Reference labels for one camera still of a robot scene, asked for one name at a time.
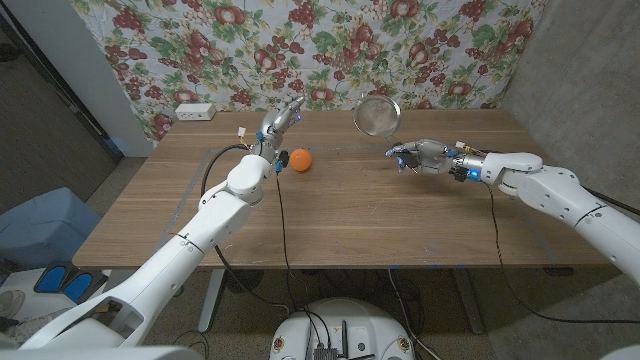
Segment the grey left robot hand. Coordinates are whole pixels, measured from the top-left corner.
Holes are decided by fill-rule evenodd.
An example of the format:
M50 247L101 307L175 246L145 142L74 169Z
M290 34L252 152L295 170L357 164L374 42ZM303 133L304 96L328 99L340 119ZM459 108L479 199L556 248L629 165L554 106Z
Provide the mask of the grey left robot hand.
M255 155L272 162L283 141L286 131L301 119L300 110L305 103L304 96L294 97L269 111L263 118L260 130L256 133Z

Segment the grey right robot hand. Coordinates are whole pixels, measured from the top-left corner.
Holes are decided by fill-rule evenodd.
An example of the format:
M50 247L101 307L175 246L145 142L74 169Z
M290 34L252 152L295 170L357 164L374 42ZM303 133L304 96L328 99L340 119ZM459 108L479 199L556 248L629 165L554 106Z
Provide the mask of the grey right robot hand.
M396 143L385 152L398 163L398 172L410 169L417 174L445 174L452 168L451 149L440 142L420 139Z

